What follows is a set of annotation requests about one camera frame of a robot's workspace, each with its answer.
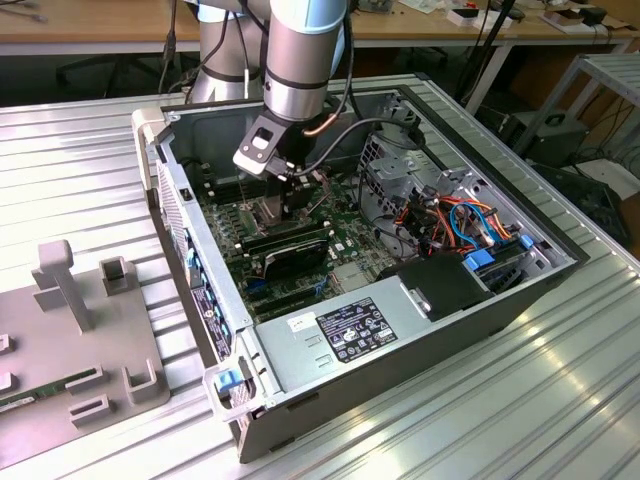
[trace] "metal frame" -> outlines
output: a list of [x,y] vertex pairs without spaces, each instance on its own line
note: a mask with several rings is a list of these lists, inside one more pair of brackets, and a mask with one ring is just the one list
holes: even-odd
[[[519,155],[524,153],[544,120],[580,73],[586,73],[592,79],[569,108],[570,114],[577,115],[600,84],[610,88],[635,106],[640,106],[640,56],[635,54],[578,55],[514,145],[515,153]],[[631,134],[616,147],[616,155],[624,149],[625,142],[635,138],[638,129],[640,127],[634,128]]]
[[[28,281],[28,258],[9,252],[37,236],[72,234],[83,249],[80,270],[105,249],[134,260],[172,391],[163,407],[21,462],[0,479],[107,478],[125,467],[136,478],[635,478],[640,263],[432,82],[404,75],[356,86],[399,82],[592,260],[503,333],[239,465],[228,427],[211,417],[202,362],[135,180],[131,112],[177,105],[180,96],[0,110],[0,289]],[[18,229],[27,233],[13,236]]]

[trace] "desk leg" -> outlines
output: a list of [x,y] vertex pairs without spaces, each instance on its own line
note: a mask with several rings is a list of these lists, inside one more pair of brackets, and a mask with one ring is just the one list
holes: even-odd
[[496,48],[496,51],[491,57],[487,68],[485,68],[482,77],[480,77],[478,84],[471,93],[471,98],[469,99],[469,102],[465,107],[467,112],[469,112],[471,115],[475,115],[478,111],[478,108],[480,108],[482,100],[484,100],[484,97],[487,95],[489,88],[491,88],[491,85],[493,85],[493,81],[498,76],[498,72],[509,56],[510,51],[511,45],[508,43]]
[[[631,44],[631,41],[632,39],[629,39],[627,41],[624,41],[623,43],[619,43],[613,48],[613,50],[611,50],[611,53],[624,53],[627,50],[627,47],[629,47],[629,45]],[[600,82],[593,79],[591,79],[589,83],[587,83],[587,86],[584,87],[582,92],[580,92],[580,95],[578,95],[578,97],[573,101],[573,103],[569,107],[569,110],[567,110],[567,113],[571,117],[578,118],[578,114],[582,112],[582,109],[584,108],[587,101],[594,94],[594,92],[598,88],[598,85],[600,85]]]

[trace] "robotic arm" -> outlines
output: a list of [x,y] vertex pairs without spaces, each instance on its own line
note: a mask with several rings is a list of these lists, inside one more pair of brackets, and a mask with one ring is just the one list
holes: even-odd
[[[260,52],[267,39],[257,21],[269,19],[265,110],[234,156],[241,170],[259,178],[288,180],[284,173],[304,161],[313,137],[324,130],[327,119],[322,123],[321,116],[332,67],[342,53],[339,39],[347,3],[201,1],[201,58],[222,43],[198,75],[192,94],[195,102],[260,94]],[[233,13],[238,15],[237,22]]]

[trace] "metal sheet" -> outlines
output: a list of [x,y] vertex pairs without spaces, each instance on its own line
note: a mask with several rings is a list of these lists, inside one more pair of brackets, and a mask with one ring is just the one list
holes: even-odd
[[640,104],[639,55],[585,55],[579,67],[629,102]]
[[[116,166],[133,152],[128,112],[157,99],[0,111],[0,208],[7,213],[0,215],[0,289],[29,282],[29,257],[43,237],[69,238],[80,250],[78,269],[105,254],[132,259],[173,393],[163,407],[6,469],[0,478],[637,478],[638,263],[433,84],[401,76],[358,86],[398,82],[465,132],[591,255],[589,264],[501,334],[281,451],[239,465],[229,429],[212,418],[200,387],[202,362],[137,201],[135,165]],[[76,118],[74,109],[83,118],[75,130],[63,125]],[[105,135],[98,124],[117,125],[118,134]],[[9,128],[20,138],[10,137]],[[447,151],[442,142],[433,147]]]

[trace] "green circuit board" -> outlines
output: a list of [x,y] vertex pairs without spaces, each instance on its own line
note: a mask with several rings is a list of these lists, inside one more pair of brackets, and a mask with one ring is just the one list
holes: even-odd
[[[203,214],[220,248],[236,286],[254,320],[261,322],[305,306],[341,295],[345,291],[372,283],[383,269],[395,265],[395,256],[376,239],[374,229],[349,209],[346,190],[332,184],[329,190],[318,188],[306,209],[297,216],[274,227],[265,227],[257,220],[259,198],[217,205],[208,197],[200,198]],[[309,213],[320,199],[326,199]],[[236,245],[241,241],[260,240],[270,235],[329,222],[330,226],[304,236],[283,241],[278,248],[293,246],[310,239],[327,239],[329,254],[322,265],[291,278],[266,284],[255,276],[256,266],[265,253],[243,255]],[[257,281],[259,288],[251,288]]]

